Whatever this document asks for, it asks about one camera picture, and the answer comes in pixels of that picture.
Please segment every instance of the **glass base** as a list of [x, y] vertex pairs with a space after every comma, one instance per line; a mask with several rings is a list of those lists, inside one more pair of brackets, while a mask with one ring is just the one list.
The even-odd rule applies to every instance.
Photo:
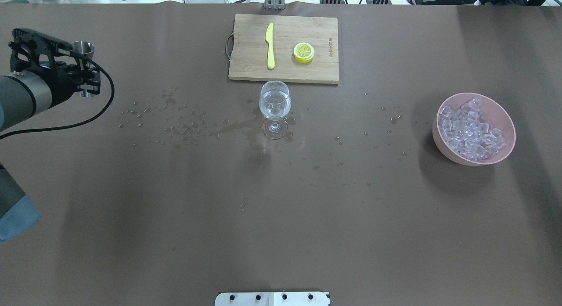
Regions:
[[262, 126], [263, 134], [269, 139], [281, 139], [289, 129], [289, 123], [285, 118], [282, 120], [266, 120]]

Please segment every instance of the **knife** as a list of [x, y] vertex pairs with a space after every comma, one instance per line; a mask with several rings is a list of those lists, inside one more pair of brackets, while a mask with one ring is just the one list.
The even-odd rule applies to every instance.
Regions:
[[269, 23], [265, 31], [265, 41], [267, 42], [267, 67], [275, 68], [275, 57], [273, 56], [273, 23]]

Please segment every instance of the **cutting board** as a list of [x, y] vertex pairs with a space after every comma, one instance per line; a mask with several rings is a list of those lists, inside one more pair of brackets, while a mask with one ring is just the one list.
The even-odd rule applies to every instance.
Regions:
[[[275, 68], [267, 68], [265, 31], [273, 22]], [[301, 64], [293, 48], [307, 42], [315, 49], [311, 63]], [[309, 16], [236, 14], [231, 80], [339, 83], [338, 20]]]

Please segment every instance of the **wine glass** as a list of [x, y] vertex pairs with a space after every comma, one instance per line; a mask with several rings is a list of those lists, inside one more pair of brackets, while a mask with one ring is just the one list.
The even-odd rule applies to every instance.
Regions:
[[289, 128], [285, 116], [291, 110], [287, 84], [281, 81], [266, 82], [259, 95], [259, 110], [267, 118], [263, 124], [263, 134], [269, 139], [282, 138]]

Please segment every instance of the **lemon half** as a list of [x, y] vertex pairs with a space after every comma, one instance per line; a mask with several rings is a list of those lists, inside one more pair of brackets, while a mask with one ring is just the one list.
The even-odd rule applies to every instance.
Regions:
[[303, 64], [308, 64], [314, 58], [314, 47], [309, 43], [298, 43], [293, 49], [295, 59]]

